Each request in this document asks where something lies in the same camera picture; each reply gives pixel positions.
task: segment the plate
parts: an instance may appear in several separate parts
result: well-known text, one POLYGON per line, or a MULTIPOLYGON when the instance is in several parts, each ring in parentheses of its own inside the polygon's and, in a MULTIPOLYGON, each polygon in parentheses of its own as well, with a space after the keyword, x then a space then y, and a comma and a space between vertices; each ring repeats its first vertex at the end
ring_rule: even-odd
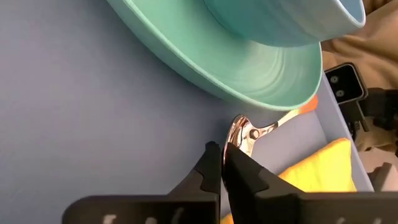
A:
POLYGON ((319 87, 319 43, 284 48, 244 40, 221 26, 201 0, 108 2, 158 58, 222 99, 291 110, 319 87))

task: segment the bowl rim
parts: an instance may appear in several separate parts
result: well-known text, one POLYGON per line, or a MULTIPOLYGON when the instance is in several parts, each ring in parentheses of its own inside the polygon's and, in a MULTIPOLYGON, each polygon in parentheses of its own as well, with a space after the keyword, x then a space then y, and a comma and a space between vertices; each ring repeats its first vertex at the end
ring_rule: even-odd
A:
POLYGON ((145 16, 145 14, 136 6, 133 0, 122 0, 126 6, 137 16, 137 18, 143 23, 143 25, 149 29, 149 31, 155 35, 155 37, 166 47, 168 48, 175 56, 177 56, 185 65, 193 69, 195 72, 197 72, 199 75, 204 77, 206 80, 208 80, 210 83, 213 85, 217 86, 218 88, 222 89, 223 91, 227 92, 230 95, 233 95, 235 98, 242 100, 246 103, 249 103, 251 105, 260 107, 260 108, 265 108, 265 109, 270 109, 270 110, 277 110, 277 111, 288 111, 288 110, 293 110, 296 108, 299 108, 303 106, 304 104, 308 103, 313 96, 317 93, 320 82, 322 79, 322 50, 321 50, 321 45, 320 42, 315 43, 318 45, 318 54, 319 54, 319 60, 320 60, 320 71, 319 71, 319 76, 318 76, 318 81, 317 85, 313 91, 313 93, 306 99, 304 102, 301 102, 297 105, 291 105, 291 106, 276 106, 276 105, 271 105, 268 103, 264 103, 258 100, 255 100, 253 98, 250 98, 246 96, 243 93, 240 93, 237 90, 234 90, 233 88, 229 87, 228 85, 225 85, 223 82, 219 81, 217 78, 215 78, 214 75, 211 75, 209 72, 207 72, 205 69, 201 68, 198 64, 196 64, 193 60, 191 60, 189 57, 187 57, 178 47, 174 46, 174 44, 169 41, 168 38, 166 38, 163 33, 158 30, 158 28, 151 23, 151 21, 145 16))

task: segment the bowl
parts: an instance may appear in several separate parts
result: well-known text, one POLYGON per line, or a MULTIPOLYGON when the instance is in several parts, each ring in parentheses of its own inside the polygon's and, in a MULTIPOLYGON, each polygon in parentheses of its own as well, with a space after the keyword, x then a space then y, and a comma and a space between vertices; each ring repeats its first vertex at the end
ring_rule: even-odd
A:
POLYGON ((228 30, 262 44, 314 44, 365 25, 362 0, 205 0, 228 30))
POLYGON ((158 58, 219 98, 291 110, 319 87, 319 43, 283 48, 242 39, 221 26, 202 0, 108 2, 158 58))

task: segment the metal spoon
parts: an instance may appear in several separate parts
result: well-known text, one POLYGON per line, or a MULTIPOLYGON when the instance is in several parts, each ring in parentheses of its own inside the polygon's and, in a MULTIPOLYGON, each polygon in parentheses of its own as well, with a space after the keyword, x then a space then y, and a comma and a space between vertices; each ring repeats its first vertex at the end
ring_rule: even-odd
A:
POLYGON ((271 131, 275 130, 282 124, 286 123, 288 120, 296 117, 297 115, 315 110, 317 108, 317 105, 318 97, 315 95, 306 105, 302 106, 301 108, 289 111, 280 120, 263 128, 254 127, 247 117, 241 114, 237 115, 237 117, 233 119, 232 125, 228 131, 223 153, 223 163, 225 162, 225 151, 227 150, 227 145, 229 142, 234 144, 248 156, 251 156, 254 143, 257 141, 257 139, 270 133, 271 131))

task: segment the tray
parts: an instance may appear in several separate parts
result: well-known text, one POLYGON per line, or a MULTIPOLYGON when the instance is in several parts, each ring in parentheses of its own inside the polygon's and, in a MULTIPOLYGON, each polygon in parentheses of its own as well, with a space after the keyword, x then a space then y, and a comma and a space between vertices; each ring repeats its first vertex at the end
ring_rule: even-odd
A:
MULTIPOLYGON (((91 194, 166 194, 236 114, 259 126, 282 116, 184 80, 106 1, 5 0, 0 12, 0 223, 59 223, 91 194)), ((316 113, 261 139, 256 160, 280 172, 348 136, 324 80, 318 95, 316 113)), ((353 152, 355 184, 372 190, 353 152)))

